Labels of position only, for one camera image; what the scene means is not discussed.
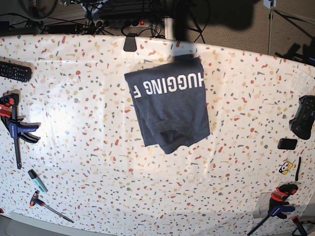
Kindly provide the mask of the white power strip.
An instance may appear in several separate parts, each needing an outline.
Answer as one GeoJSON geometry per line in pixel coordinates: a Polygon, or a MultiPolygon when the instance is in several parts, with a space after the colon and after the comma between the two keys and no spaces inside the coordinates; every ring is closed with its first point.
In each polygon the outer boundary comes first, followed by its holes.
{"type": "Polygon", "coordinates": [[[148,28],[150,26],[149,20],[137,19],[112,19],[112,20],[98,20],[95,22],[97,26],[104,26],[105,28],[118,29],[121,27],[131,28],[148,28]]]}

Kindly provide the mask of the black game controller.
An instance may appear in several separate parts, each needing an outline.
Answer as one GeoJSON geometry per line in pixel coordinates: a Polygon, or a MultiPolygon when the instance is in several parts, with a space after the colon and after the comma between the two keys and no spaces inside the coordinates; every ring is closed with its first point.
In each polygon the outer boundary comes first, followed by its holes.
{"type": "Polygon", "coordinates": [[[300,139],[308,140],[315,120],[315,96],[305,95],[299,98],[299,107],[292,120],[290,130],[300,139]]]}

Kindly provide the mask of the blue black bar clamp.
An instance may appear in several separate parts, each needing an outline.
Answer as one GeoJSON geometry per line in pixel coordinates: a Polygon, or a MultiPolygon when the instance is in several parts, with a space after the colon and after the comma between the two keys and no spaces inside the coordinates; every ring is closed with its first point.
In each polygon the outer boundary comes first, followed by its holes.
{"type": "Polygon", "coordinates": [[[22,124],[23,118],[18,118],[19,94],[11,93],[0,98],[0,119],[10,137],[14,140],[17,169],[21,169],[21,155],[19,139],[24,140],[30,144],[36,144],[40,138],[30,135],[30,132],[35,132],[38,124],[22,124]]]}

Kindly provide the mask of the yellow face sticker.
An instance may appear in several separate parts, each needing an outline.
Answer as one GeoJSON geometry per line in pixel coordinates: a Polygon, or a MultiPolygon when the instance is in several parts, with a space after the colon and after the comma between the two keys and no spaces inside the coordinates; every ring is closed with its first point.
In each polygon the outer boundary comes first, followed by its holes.
{"type": "Polygon", "coordinates": [[[292,168],[293,164],[289,161],[285,161],[279,169],[279,173],[282,175],[286,175],[290,169],[292,168]]]}

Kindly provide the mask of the teal highlighter pen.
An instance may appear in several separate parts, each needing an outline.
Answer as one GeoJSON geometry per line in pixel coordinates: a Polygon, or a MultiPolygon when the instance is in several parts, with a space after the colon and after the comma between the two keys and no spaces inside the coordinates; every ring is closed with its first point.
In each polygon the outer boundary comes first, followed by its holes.
{"type": "Polygon", "coordinates": [[[46,186],[44,185],[44,183],[42,182],[42,180],[40,179],[38,174],[33,169],[29,170],[28,174],[29,174],[30,178],[32,179],[32,181],[37,186],[37,188],[40,189],[41,192],[43,192],[43,193],[48,192],[48,189],[46,188],[46,186]]]}

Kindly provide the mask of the red black bar clamp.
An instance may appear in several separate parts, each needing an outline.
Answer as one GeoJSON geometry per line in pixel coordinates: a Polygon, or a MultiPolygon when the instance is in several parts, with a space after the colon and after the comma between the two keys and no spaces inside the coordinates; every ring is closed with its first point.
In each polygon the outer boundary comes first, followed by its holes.
{"type": "Polygon", "coordinates": [[[280,219],[287,219],[284,214],[287,212],[294,212],[295,207],[288,206],[289,202],[287,199],[294,195],[298,190],[296,184],[283,184],[276,188],[275,192],[271,193],[269,200],[268,214],[265,216],[254,228],[252,228],[247,235],[252,235],[259,227],[261,227],[270,217],[278,217],[280,219]]]}

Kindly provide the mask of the black TV remote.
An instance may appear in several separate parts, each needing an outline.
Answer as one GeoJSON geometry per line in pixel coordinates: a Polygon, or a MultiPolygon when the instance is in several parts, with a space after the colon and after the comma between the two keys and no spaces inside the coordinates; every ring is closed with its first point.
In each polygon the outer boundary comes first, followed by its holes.
{"type": "Polygon", "coordinates": [[[26,83],[32,77],[32,70],[27,66],[1,61],[0,75],[4,78],[26,83]]]}

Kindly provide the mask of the patterned terrazzo table cloth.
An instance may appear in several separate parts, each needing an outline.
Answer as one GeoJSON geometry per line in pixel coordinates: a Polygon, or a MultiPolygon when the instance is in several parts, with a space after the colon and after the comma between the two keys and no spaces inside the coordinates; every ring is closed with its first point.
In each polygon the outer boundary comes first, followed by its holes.
{"type": "Polygon", "coordinates": [[[32,69],[28,83],[1,78],[20,94],[19,114],[40,123],[36,144],[0,128],[0,207],[41,222],[120,236],[245,235],[261,193],[298,179],[289,200],[302,213],[315,192],[315,140],[294,138],[289,121],[313,66],[219,46],[125,37],[22,35],[0,39],[0,58],[32,69]],[[144,145],[125,74],[188,55],[204,68],[210,136],[167,155],[144,145]],[[279,173],[285,161],[293,164],[279,173]],[[30,178],[33,169],[46,188],[30,178]],[[48,209],[30,207],[34,192],[48,209]]]}

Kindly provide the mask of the blue grey T-shirt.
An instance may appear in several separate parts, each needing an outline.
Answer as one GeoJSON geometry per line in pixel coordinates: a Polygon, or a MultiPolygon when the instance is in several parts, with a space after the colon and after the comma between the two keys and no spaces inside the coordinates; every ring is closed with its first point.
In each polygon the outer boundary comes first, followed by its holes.
{"type": "Polygon", "coordinates": [[[145,146],[165,154],[210,135],[200,58],[125,74],[145,146]]]}

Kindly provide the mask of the small black case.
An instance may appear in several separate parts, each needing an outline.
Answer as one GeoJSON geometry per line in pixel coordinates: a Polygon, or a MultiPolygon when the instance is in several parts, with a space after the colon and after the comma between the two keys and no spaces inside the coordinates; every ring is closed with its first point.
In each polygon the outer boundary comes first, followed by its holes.
{"type": "Polygon", "coordinates": [[[278,143],[278,149],[295,150],[296,146],[296,139],[281,138],[278,143]]]}

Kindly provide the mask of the white table leg post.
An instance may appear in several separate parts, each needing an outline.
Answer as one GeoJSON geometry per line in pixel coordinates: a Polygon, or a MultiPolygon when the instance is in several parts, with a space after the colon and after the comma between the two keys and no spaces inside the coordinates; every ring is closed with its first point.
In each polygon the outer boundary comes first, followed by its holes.
{"type": "Polygon", "coordinates": [[[164,32],[165,38],[175,40],[174,36],[174,20],[171,17],[164,17],[164,32]]]}

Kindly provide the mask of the dark grey table clip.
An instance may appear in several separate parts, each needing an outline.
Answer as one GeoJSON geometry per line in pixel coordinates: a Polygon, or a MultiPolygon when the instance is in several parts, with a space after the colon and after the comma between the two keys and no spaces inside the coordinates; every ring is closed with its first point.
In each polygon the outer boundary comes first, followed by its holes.
{"type": "Polygon", "coordinates": [[[137,37],[136,33],[129,33],[126,36],[125,44],[123,50],[125,52],[135,52],[137,51],[137,45],[135,38],[137,37]]]}

